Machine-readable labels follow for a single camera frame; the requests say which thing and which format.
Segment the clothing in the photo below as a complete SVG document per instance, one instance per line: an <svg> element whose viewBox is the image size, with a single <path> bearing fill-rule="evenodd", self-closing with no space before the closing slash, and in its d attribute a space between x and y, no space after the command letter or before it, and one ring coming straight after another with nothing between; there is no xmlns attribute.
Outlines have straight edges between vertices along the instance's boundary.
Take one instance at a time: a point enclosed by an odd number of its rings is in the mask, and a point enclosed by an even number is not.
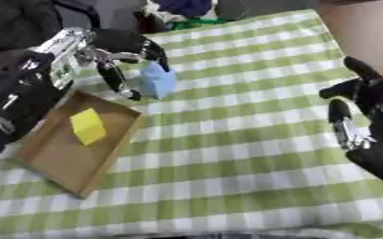
<svg viewBox="0 0 383 239"><path fill-rule="evenodd" d="M160 11L169 11L173 14L186 17L204 16L211 8L211 0L154 0L161 6Z"/></svg>
<svg viewBox="0 0 383 239"><path fill-rule="evenodd" d="M0 51L40 45L60 29L50 0L0 0Z"/></svg>
<svg viewBox="0 0 383 239"><path fill-rule="evenodd" d="M218 18L215 8L218 5L218 0L211 0L210 9L200 17L200 19L205 20L216 20ZM186 16L174 14L169 11L163 11L163 7L159 4L153 2L152 0L147 0L147 4L143 7L142 11L144 12L145 17L154 16L159 21L163 23L172 23L172 22L182 22L186 21L188 18Z"/></svg>
<svg viewBox="0 0 383 239"><path fill-rule="evenodd" d="M151 0L147 0L147 5L143 8L144 15L146 17L153 15L164 23L187 20L184 16L176 15L168 11L162 11L160 8L161 6L159 4L156 4Z"/></svg>

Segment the black chair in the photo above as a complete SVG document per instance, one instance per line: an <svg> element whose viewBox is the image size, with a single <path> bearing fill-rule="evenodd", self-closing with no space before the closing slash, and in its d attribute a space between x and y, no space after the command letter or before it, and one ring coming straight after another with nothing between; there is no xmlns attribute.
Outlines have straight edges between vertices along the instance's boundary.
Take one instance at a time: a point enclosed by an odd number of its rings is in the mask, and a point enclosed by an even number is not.
<svg viewBox="0 0 383 239"><path fill-rule="evenodd" d="M78 0L52 0L52 2L55 6L63 7L63 8L75 11L77 13L86 15L90 20L90 24L92 28L101 27L100 16L98 15L98 12L95 10L94 6L85 4ZM63 18L58 11L57 11L57 16L59 18L61 25L63 25Z"/></svg>
<svg viewBox="0 0 383 239"><path fill-rule="evenodd" d="M15 21L13 19L7 20L7 27L0 24L0 52L39 46L45 40L53 37L64 27L63 17L58 7L87 16L92 28L101 27L100 16L95 8L81 2L81 0L44 0L38 2L39 7L36 9L30 7L29 4L26 6L23 1L19 6L21 8L13 8L13 16L18 17L18 19Z"/></svg>

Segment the tablecloth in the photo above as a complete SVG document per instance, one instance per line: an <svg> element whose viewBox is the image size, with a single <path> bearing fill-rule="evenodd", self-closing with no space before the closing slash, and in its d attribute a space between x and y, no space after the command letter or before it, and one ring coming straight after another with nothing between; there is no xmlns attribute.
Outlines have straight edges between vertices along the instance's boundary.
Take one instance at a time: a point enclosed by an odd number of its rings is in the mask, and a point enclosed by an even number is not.
<svg viewBox="0 0 383 239"><path fill-rule="evenodd" d="M10 146L0 159L0 238L295 228L383 237L383 182L344 157L318 97L353 75L315 11L151 38L177 71L175 92L135 103L86 70L78 87L143 112L143 127L86 200L13 163L19 144ZM139 67L122 68L137 82Z"/></svg>

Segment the silver robotic hand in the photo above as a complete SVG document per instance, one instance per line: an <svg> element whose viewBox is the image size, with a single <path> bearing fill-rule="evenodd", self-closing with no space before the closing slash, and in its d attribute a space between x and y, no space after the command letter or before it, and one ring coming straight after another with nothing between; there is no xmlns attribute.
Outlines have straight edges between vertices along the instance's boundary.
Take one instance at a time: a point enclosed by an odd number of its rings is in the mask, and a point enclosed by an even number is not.
<svg viewBox="0 0 383 239"><path fill-rule="evenodd" d="M345 65L359 77L321 90L319 96L345 97L371 121L370 135L361 134L351 121L346 103L339 99L330 102L329 122L347 158L383 180L383 77L370 65L351 57L345 59Z"/></svg>
<svg viewBox="0 0 383 239"><path fill-rule="evenodd" d="M0 153L29 133L67 93L79 71L96 63L111 90L140 100L117 62L157 61L169 71L163 49L146 37L119 30L66 28L34 49L0 57Z"/></svg>
<svg viewBox="0 0 383 239"><path fill-rule="evenodd" d="M96 63L97 71L111 90L135 101L139 101L141 95L128 88L118 68L118 61L157 61L165 71L169 71L163 48L142 35L128 31L66 28L35 51L55 55L52 80L56 87L65 87L82 67Z"/></svg>

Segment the white and green checkered fabric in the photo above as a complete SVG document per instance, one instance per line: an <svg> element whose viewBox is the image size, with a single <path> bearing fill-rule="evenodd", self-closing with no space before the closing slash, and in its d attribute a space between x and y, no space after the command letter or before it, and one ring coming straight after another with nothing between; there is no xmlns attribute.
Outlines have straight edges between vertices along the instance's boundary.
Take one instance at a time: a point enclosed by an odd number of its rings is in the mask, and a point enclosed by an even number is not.
<svg viewBox="0 0 383 239"><path fill-rule="evenodd" d="M0 238L383 237L383 182L345 158L318 97L352 75L314 11L151 38L170 56L176 91L130 102L84 72L81 89L142 111L146 122L86 200L0 159ZM123 67L138 76L139 64Z"/></svg>

